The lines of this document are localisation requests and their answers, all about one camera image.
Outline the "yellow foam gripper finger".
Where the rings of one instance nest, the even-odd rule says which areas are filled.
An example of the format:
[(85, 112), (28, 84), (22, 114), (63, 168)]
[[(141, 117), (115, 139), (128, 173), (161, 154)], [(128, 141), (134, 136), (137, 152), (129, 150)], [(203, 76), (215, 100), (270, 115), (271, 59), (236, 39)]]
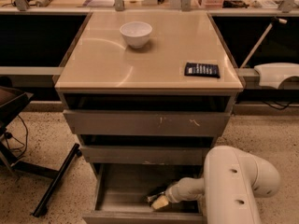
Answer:
[(169, 201), (165, 195), (159, 196), (151, 205), (154, 210), (159, 210), (169, 205)]

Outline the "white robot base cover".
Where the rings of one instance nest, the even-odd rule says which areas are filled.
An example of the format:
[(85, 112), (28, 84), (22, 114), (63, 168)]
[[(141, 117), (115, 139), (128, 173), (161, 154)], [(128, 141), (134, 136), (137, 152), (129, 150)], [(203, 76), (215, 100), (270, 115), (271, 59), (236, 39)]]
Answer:
[(290, 77), (299, 77), (298, 63), (265, 63), (254, 66), (259, 74), (259, 85), (278, 89)]

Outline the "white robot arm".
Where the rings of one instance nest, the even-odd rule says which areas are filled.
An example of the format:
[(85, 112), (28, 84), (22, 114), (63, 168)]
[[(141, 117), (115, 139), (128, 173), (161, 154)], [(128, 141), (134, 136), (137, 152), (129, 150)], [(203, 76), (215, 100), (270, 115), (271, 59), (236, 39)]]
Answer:
[(151, 208), (206, 199), (207, 224), (262, 224), (256, 200), (275, 195), (281, 178), (277, 168), (235, 147), (208, 151), (201, 178), (184, 177), (158, 194)]

